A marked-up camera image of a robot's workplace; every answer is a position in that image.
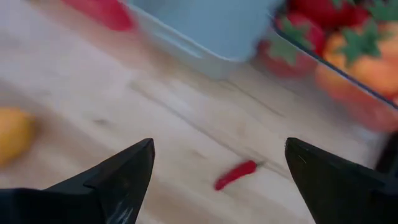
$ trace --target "light blue container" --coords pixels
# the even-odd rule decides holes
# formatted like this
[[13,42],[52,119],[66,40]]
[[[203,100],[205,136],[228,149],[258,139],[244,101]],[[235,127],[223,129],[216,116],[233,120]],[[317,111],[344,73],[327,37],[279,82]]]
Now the light blue container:
[[283,0],[125,0],[151,40],[194,69],[223,79],[256,54]]

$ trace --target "yellow fruit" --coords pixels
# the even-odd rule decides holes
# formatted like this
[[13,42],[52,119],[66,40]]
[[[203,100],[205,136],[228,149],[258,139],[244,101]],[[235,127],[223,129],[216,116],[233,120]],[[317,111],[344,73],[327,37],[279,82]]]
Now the yellow fruit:
[[0,108],[0,167],[27,151],[34,136],[33,116],[17,108]]

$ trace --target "toy chili pepper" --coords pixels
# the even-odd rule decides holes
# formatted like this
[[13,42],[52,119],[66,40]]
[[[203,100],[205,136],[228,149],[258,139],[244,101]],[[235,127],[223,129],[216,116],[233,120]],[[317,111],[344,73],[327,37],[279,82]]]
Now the toy chili pepper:
[[215,190],[223,190],[225,186],[239,178],[252,174],[256,171],[258,164],[252,160],[238,164],[234,169],[222,175],[214,184]]

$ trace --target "container rim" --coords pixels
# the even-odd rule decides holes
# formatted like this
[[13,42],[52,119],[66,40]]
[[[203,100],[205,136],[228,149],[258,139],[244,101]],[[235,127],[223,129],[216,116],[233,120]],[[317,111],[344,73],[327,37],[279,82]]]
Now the container rim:
[[118,0],[118,1],[120,3],[122,3],[123,5],[127,6],[130,11],[140,13],[142,16],[145,16],[146,18],[156,22],[158,25],[162,26],[164,29],[167,29],[168,31],[177,34],[180,38],[183,38],[190,44],[198,47],[200,50],[203,50],[206,53],[211,54],[212,56],[217,57],[219,59],[229,61],[229,62],[234,62],[234,63],[245,63],[245,62],[250,61],[251,59],[253,59],[256,56],[256,51],[254,50],[254,48],[250,51],[250,53],[247,56],[245,56],[245,58],[226,58],[226,57],[220,56],[220,55],[212,52],[208,48],[196,43],[193,39],[191,39],[190,37],[186,36],[185,34],[179,32],[178,30],[174,29],[173,27],[170,27],[167,24],[163,23],[160,19],[149,14],[148,12],[141,9],[140,7],[135,6],[131,1],[128,1],[128,0]]
[[365,93],[367,93],[371,97],[382,101],[384,104],[387,104],[388,106],[390,106],[391,108],[394,108],[395,110],[398,110],[398,105],[396,105],[393,101],[384,98],[382,95],[380,95],[379,93],[375,92],[374,90],[372,90],[367,85],[365,85],[365,84],[359,82],[357,79],[347,75],[345,72],[341,71],[339,68],[335,67],[331,63],[329,63],[326,60],[324,60],[323,58],[319,57],[317,54],[315,54],[311,50],[306,49],[303,45],[301,45],[300,43],[298,43],[297,41],[293,40],[288,35],[283,33],[278,28],[278,26],[276,24],[275,16],[274,16],[271,24],[272,24],[271,25],[272,28],[275,30],[276,34],[279,37],[283,38],[284,40],[286,40],[287,42],[289,42],[290,44],[292,44],[294,47],[298,48],[302,52],[305,52],[306,54],[311,56],[313,59],[315,59],[318,63],[322,63],[324,66],[328,67],[329,69],[332,69],[333,71],[335,71],[337,73],[336,75],[340,75],[341,77],[347,79],[349,82],[351,82],[352,84],[357,86],[359,89],[361,89],[362,91],[364,91]]

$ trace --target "wooden table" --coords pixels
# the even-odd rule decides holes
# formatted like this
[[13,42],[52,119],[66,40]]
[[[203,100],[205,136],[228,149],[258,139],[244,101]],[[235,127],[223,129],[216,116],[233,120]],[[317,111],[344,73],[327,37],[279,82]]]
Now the wooden table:
[[[154,138],[141,223],[312,222],[284,159],[289,136],[366,166],[377,159],[378,138],[358,136],[315,91],[249,64],[215,82],[57,0],[1,1],[0,68],[0,105],[42,123],[34,149],[0,171],[0,187],[46,188]],[[247,158],[264,165],[212,189]]]

